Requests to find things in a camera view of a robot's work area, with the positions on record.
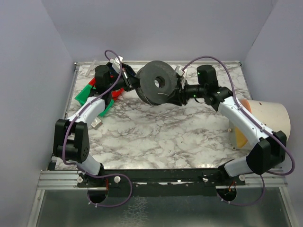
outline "marble pattern tabletop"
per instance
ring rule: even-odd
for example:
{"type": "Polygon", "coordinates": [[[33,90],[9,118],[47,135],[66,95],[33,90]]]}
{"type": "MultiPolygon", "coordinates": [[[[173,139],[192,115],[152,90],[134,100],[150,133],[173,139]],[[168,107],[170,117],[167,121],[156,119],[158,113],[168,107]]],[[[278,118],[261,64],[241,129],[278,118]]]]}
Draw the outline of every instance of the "marble pattern tabletop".
{"type": "MultiPolygon", "coordinates": [[[[134,71],[144,63],[130,64],[134,71]]],[[[197,83],[196,68],[187,71],[189,84],[197,83]]],[[[223,67],[212,64],[220,86],[231,88],[223,67]]],[[[239,63],[227,64],[239,99],[249,99],[248,88],[239,63]]],[[[89,65],[80,66],[68,116],[80,104],[75,96],[94,77],[89,65]]],[[[190,100],[186,106],[164,104],[150,106],[135,91],[124,92],[114,103],[102,125],[89,129],[90,154],[106,169],[163,169],[217,167],[231,159],[247,155],[245,150],[232,150],[229,121],[205,104],[190,100]]],[[[57,160],[57,170],[74,169],[57,160]]]]}

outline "gray tape roll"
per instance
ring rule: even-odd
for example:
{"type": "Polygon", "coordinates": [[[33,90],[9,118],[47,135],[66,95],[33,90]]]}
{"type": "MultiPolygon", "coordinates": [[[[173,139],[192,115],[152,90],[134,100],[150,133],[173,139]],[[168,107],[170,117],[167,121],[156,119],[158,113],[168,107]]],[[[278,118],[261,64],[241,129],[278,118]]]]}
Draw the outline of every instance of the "gray tape roll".
{"type": "Polygon", "coordinates": [[[141,86],[136,90],[138,96],[151,105],[167,103],[178,81],[173,68],[163,61],[147,63],[136,77],[140,78],[141,86]]]}

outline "gray wall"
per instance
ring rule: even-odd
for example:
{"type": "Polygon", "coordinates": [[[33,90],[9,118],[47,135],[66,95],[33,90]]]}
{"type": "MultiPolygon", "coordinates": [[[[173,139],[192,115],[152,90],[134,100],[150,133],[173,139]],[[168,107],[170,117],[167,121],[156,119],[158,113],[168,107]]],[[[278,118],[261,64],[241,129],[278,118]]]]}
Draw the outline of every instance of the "gray wall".
{"type": "MultiPolygon", "coordinates": [[[[297,216],[303,225],[303,1],[280,0],[243,63],[256,100],[282,103],[291,120],[288,147],[296,159],[287,177],[297,216]]],[[[287,162],[285,169],[290,168],[287,162]]]]}
{"type": "Polygon", "coordinates": [[[276,0],[42,0],[75,61],[242,60],[276,0]]]}
{"type": "Polygon", "coordinates": [[[0,3],[0,226],[23,227],[74,65],[39,0],[0,3]]]}

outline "beige cylinder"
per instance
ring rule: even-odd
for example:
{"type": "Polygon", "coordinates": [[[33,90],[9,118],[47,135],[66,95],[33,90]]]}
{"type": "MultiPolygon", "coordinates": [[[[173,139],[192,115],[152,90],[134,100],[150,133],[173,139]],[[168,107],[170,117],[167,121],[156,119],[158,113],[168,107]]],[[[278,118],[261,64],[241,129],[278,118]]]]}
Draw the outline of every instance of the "beige cylinder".
{"type": "MultiPolygon", "coordinates": [[[[273,131],[283,131],[287,137],[290,135],[290,120],[286,108],[279,103],[269,103],[255,100],[240,100],[242,105],[259,121],[273,131]]],[[[230,122],[231,142],[236,149],[252,149],[243,133],[230,122]]]]}

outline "red object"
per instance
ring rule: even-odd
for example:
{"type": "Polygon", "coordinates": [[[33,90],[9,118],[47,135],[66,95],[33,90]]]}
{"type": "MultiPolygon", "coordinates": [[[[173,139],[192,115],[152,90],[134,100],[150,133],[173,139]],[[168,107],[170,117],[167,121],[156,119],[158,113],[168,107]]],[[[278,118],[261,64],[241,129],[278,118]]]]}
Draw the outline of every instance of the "red object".
{"type": "MultiPolygon", "coordinates": [[[[95,83],[96,83],[96,80],[95,80],[95,78],[93,78],[93,79],[89,82],[89,85],[94,86],[95,83]]],[[[124,91],[123,88],[120,89],[120,90],[117,90],[117,91],[112,91],[112,99],[113,99],[114,101],[116,101],[116,100],[118,99],[118,97],[122,94],[123,91],[124,91]]]]}

